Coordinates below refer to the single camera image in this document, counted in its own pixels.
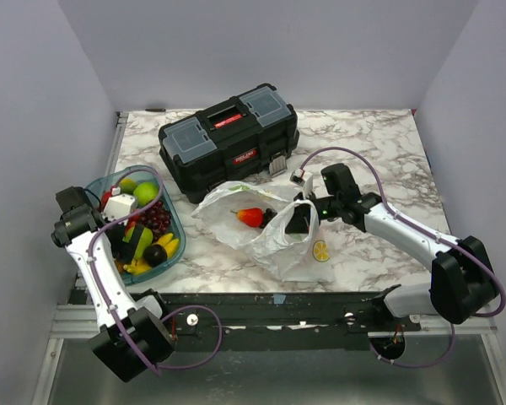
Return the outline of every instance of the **lemon slice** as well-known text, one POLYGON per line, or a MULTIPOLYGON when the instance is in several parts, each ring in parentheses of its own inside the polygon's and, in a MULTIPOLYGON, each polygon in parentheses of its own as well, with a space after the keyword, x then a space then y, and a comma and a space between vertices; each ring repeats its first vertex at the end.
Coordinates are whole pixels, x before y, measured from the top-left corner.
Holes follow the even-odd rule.
POLYGON ((330 259, 328 246, 323 240, 318 240, 313 245, 313 257, 317 262, 327 262, 330 259))

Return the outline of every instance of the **blue plastic bowl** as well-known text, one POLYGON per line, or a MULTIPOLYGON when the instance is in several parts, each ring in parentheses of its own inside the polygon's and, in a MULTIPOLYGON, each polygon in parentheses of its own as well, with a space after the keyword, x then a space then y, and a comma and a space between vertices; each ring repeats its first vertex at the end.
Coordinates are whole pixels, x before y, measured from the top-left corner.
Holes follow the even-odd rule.
MULTIPOLYGON (((117 173, 113 173, 112 175, 108 175, 107 177, 102 177, 98 180, 92 181, 90 184, 87 185, 87 189, 89 189, 91 192, 93 192, 96 196, 101 198, 103 194, 110 190, 111 186, 114 186, 114 184, 118 181, 118 179, 125 175, 126 173, 129 173, 132 170, 135 169, 141 169, 143 165, 135 165, 125 168, 122 171, 119 171, 117 173)), ((148 173, 147 171, 139 171, 132 173, 127 178, 132 179, 139 183, 143 183, 146 181, 149 181, 154 184, 158 184, 156 178, 151 173, 148 173)), ((97 204, 95 201, 95 198, 91 196, 89 193, 87 193, 90 197, 90 200, 92 203, 97 204)), ((176 254, 170 258, 167 262, 161 263, 159 266, 152 268, 151 270, 139 274, 138 276, 133 276, 129 273, 122 273, 121 279, 124 281, 125 285, 132 285, 132 284, 139 284, 143 281, 147 281, 151 278, 154 278, 155 276, 160 275, 162 272, 167 270, 170 267, 173 267, 182 257, 184 254, 184 250, 186 249, 186 233, 184 232, 184 229, 182 228, 182 224, 180 223, 180 219, 178 218, 178 215, 176 214, 175 207, 172 205, 172 202, 170 201, 169 194, 167 194, 167 191, 163 189, 163 195, 161 196, 161 201, 163 201, 165 209, 170 211, 170 214, 172 215, 172 220, 170 221, 170 227, 168 229, 168 232, 172 232, 175 236, 175 238, 180 239, 180 247, 178 248, 178 251, 176 254)))

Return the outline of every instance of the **black toolbox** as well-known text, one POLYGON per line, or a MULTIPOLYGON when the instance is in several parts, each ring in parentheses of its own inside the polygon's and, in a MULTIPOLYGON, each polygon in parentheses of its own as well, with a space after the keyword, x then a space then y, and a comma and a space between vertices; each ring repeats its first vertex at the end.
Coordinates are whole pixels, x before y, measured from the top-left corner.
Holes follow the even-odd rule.
POLYGON ((159 129, 159 154, 180 190, 200 203, 214 187, 287 168, 298 143, 296 111, 270 84, 159 129))

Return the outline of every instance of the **red grapes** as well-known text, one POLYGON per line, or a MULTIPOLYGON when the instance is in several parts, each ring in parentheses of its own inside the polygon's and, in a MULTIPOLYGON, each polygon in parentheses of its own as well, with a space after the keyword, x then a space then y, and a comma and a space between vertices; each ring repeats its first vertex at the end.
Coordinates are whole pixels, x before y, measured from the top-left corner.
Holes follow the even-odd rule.
POLYGON ((142 213, 138 223, 146 226, 153 233, 153 239, 159 239, 170 227, 172 216, 167 211, 162 201, 157 201, 146 213, 142 213))

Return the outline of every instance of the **white wall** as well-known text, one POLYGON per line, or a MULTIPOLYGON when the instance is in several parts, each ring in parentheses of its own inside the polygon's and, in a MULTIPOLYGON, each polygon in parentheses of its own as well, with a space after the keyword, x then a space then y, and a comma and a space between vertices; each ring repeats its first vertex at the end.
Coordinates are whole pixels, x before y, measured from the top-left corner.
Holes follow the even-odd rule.
POLYGON ((102 174, 115 124, 58 4, 0 1, 0 404, 30 403, 73 280, 54 193, 102 174))
POLYGON ((477 0, 59 0, 122 111, 260 83, 300 108, 418 106, 477 0))
MULTIPOLYGON (((482 239, 506 287, 506 0, 481 0, 417 113, 457 235, 482 239)), ((506 311, 498 317, 506 359, 506 311)))

